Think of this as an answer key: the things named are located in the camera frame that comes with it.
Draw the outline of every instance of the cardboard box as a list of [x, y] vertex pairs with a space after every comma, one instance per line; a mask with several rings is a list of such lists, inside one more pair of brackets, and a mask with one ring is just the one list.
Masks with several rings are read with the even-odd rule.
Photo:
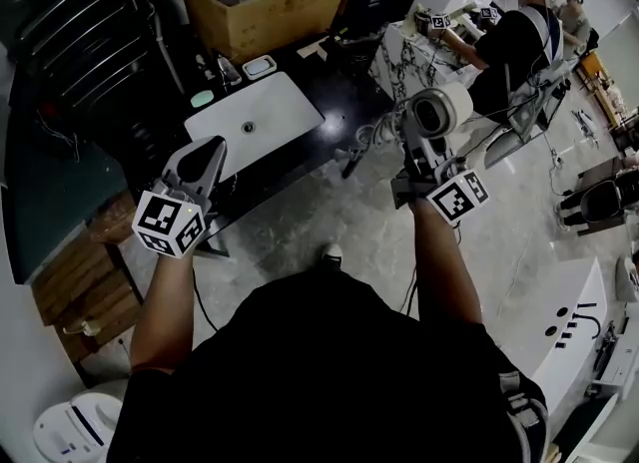
[[243, 64], [330, 27], [341, 0], [185, 0], [205, 47]]

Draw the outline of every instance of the toilet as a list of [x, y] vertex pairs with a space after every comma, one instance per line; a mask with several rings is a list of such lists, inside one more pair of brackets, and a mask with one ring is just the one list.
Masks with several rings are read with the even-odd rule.
[[33, 426], [38, 451], [53, 463], [106, 461], [127, 383], [111, 381], [47, 409]]

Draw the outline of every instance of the floor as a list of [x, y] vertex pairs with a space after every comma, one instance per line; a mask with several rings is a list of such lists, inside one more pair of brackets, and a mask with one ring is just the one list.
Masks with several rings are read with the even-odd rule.
[[[600, 124], [599, 149], [584, 142], [569, 112], [578, 108]], [[547, 137], [565, 161], [563, 169], [553, 174], [557, 192], [574, 187], [579, 172], [616, 154], [603, 115], [575, 88]], [[401, 162], [393, 146], [371, 152], [344, 181], [340, 176], [343, 163], [331, 161], [225, 230], [222, 240], [232, 258], [197, 257], [195, 262], [198, 286], [213, 322], [217, 326], [227, 323], [255, 287], [308, 267], [327, 241], [337, 241], [342, 247], [345, 271], [372, 285], [390, 307], [399, 309], [414, 267], [411, 213], [408, 208], [394, 209], [389, 188]], [[611, 302], [610, 316], [622, 312], [622, 306], [613, 303], [614, 264], [617, 257], [629, 252], [628, 231], [622, 227], [585, 237], [562, 232], [553, 215], [558, 197], [551, 191], [551, 167], [548, 147], [539, 138], [491, 170], [478, 169], [491, 201], [462, 224], [460, 246], [480, 295], [485, 324], [497, 342], [507, 336], [502, 318], [521, 307], [539, 271], [558, 261], [596, 255]], [[134, 238], [121, 250], [145, 293], [155, 255]], [[196, 308], [195, 345], [211, 335]], [[131, 330], [123, 334], [123, 344], [114, 341], [85, 360], [87, 371], [105, 379], [126, 373], [130, 338]], [[582, 376], [553, 415], [553, 431], [579, 402], [590, 368], [590, 363], [584, 366]]]

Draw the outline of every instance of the sneaker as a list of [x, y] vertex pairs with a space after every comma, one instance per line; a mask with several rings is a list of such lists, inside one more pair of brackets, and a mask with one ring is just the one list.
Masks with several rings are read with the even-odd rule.
[[326, 266], [334, 271], [340, 271], [342, 256], [343, 254], [338, 244], [327, 244], [321, 251], [320, 265], [322, 267]]
[[555, 221], [562, 231], [570, 231], [570, 227], [563, 222], [563, 217], [561, 216], [561, 203], [555, 205]]

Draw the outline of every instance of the washbasin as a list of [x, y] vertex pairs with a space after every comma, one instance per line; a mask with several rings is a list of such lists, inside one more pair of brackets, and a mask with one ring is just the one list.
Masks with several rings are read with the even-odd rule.
[[204, 109], [185, 127], [193, 140], [226, 139], [223, 181], [323, 121], [289, 75], [279, 71]]

